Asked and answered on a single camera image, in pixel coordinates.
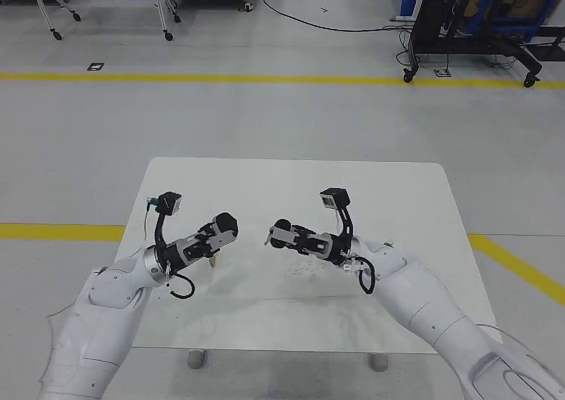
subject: table leg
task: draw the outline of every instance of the table leg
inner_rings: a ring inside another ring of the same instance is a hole
[[[186,359],[186,365],[191,369],[200,369],[204,367],[207,358],[206,350],[189,350],[189,356]]]
[[[369,353],[369,367],[375,372],[384,372],[389,368],[389,359],[386,354]]]

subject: caster wheel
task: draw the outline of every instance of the caster wheel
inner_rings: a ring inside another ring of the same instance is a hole
[[[524,80],[524,87],[525,88],[530,88],[531,86],[535,85],[535,81],[537,81],[537,78],[534,76],[527,76],[526,79]]]

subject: gray floor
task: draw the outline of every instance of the gray floor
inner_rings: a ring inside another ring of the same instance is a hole
[[[387,23],[395,5],[271,0],[339,27]],[[166,43],[151,2],[83,1],[76,24],[36,7],[0,7],[0,71],[401,77],[397,33],[303,27],[256,3],[182,11]],[[325,7],[328,12],[319,9]],[[431,57],[422,76],[444,58]],[[516,79],[524,70],[452,57],[454,78]],[[541,77],[564,81],[565,65]],[[155,156],[430,161],[449,176],[469,232],[491,234],[565,286],[565,91],[233,84],[0,82],[0,222],[124,224]],[[36,396],[50,346],[44,315],[68,302],[115,243],[0,241],[0,399]],[[476,253],[500,326],[565,380],[565,309]],[[391,358],[386,373],[353,354],[132,350],[109,399],[451,399],[460,391],[437,356]]]

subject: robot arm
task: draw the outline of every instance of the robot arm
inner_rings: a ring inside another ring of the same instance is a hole
[[[191,297],[192,282],[178,272],[235,241],[237,221],[222,213],[191,236],[167,244],[162,224],[178,210],[180,200],[179,194],[169,192],[149,201],[147,210],[153,205],[159,214],[155,245],[91,272],[53,348],[43,399],[102,398],[131,349],[152,288],[179,276],[191,283],[191,293],[171,294]]]
[[[565,388],[530,354],[514,352],[490,338],[453,301],[444,284],[418,260],[393,245],[365,242],[353,235],[344,189],[320,194],[336,209],[344,230],[338,236],[278,220],[267,243],[313,254],[357,274],[365,293],[403,327],[426,341],[453,369],[464,398],[565,400]]]

